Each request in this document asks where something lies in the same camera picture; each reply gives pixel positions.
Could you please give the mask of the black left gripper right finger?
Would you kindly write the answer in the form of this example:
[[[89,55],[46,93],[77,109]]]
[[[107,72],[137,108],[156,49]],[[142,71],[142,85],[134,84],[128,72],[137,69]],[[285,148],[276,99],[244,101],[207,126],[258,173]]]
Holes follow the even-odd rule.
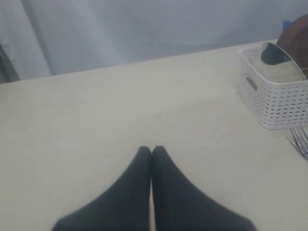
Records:
[[[165,147],[152,152],[152,189],[158,231],[255,231],[249,219],[220,205],[194,186]]]

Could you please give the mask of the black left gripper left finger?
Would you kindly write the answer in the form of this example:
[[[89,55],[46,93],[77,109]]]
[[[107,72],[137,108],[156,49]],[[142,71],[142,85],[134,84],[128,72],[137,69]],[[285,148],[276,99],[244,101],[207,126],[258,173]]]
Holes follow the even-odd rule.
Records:
[[[99,197],[59,219],[54,231],[148,231],[151,151],[142,146],[128,168]]]

